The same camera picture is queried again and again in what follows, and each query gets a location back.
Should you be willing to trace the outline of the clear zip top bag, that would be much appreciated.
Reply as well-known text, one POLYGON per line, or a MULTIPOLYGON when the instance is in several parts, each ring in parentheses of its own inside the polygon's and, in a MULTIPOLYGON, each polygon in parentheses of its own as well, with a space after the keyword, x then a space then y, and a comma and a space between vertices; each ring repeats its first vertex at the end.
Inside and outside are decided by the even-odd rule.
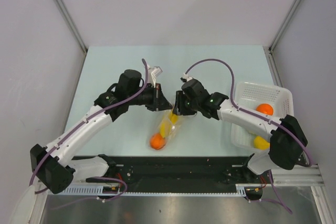
POLYGON ((173 113, 173 109, 165 111, 153 134, 149 138, 149 147, 153 150, 162 150, 176 137, 184 119, 173 113))

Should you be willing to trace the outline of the yellow fake banana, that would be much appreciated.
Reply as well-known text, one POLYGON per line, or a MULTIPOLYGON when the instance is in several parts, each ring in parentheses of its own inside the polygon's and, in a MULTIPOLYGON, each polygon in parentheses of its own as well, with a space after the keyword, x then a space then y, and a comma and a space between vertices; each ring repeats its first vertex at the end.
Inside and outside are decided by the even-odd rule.
POLYGON ((179 117, 172 113, 172 111, 166 113, 159 126, 159 133, 167 138, 175 129, 175 125, 178 122, 179 117))

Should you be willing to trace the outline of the yellow fake bell pepper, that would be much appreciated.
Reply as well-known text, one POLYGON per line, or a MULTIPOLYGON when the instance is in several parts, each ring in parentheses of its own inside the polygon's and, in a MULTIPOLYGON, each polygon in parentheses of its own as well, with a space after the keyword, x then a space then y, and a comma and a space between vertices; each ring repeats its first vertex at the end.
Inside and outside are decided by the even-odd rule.
POLYGON ((270 143, 260 136, 254 138, 253 144, 254 148, 258 150, 267 150, 270 148, 270 143))

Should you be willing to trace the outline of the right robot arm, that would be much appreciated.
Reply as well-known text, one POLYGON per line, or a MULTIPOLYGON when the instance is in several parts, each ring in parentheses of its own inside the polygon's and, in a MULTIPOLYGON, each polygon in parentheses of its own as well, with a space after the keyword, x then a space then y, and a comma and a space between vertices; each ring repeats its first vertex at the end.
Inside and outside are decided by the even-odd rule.
POLYGON ((249 183, 275 167, 292 170, 308 144, 294 116, 279 118, 239 106, 227 95, 209 93, 200 81, 191 79, 176 92, 173 114, 187 116, 198 112, 208 119, 236 124, 269 141, 267 150, 251 155, 244 164, 242 176, 249 183))

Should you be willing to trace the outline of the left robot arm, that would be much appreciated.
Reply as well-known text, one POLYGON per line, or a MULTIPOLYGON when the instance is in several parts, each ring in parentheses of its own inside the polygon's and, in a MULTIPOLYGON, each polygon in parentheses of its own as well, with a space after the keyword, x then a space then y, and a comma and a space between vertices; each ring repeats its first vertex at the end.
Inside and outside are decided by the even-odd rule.
POLYGON ((127 69, 100 94, 86 115, 63 135, 42 147, 37 144, 30 150, 33 177, 37 177, 53 194, 64 191, 71 183, 100 177, 110 182, 117 173, 117 164, 109 156, 74 160, 76 153, 100 130, 126 113, 132 105, 143 105, 157 112, 172 109, 156 78, 160 67, 148 67, 146 76, 127 69))

